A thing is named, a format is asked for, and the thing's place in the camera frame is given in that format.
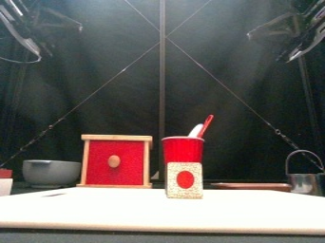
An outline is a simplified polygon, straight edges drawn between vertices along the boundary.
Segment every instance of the red circle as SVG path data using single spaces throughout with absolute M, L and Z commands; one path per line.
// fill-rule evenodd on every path
M 187 189 L 194 183 L 194 175 L 190 171 L 182 171 L 176 177 L 179 187 Z

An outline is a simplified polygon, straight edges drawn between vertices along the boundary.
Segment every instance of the white tabletop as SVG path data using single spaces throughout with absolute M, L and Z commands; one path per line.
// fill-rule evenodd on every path
M 163 189 L 77 187 L 0 196 L 0 205 L 1 228 L 325 235 L 325 197 L 275 191 L 171 199 Z

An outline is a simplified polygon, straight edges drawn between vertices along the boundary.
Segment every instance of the red square panel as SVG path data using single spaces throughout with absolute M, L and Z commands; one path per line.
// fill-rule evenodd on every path
M 87 184 L 141 185 L 143 141 L 92 140 L 88 144 Z M 119 156 L 117 167 L 111 168 L 108 158 Z

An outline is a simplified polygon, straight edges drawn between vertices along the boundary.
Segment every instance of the table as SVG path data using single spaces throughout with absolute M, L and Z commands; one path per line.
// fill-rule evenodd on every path
M 77 235 L 91 242 L 325 240 L 325 197 L 284 192 L 204 190 L 203 199 L 169 199 L 164 189 L 76 187 L 1 196 L 0 205 L 10 242 L 48 235 L 69 237 L 62 242 Z

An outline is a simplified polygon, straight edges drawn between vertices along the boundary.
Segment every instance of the pot handle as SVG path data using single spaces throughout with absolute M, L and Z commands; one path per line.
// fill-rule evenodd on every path
M 287 170 L 289 170 L 289 159 L 291 158 L 293 155 L 295 155 L 297 153 L 309 153 L 311 154 L 315 158 L 317 158 L 317 161 L 318 161 L 318 164 L 313 161 L 313 164 L 317 166 L 317 168 L 323 172 L 323 164 L 321 162 L 321 159 L 319 157 L 317 156 L 317 154 L 314 154 L 311 151 L 309 150 L 303 150 L 303 149 L 298 149 L 295 151 L 293 151 L 289 155 L 287 155 L 287 159 L 286 159 L 286 175 L 287 175 Z
M 49 164 L 52 160 L 29 160 L 28 162 L 32 164 Z

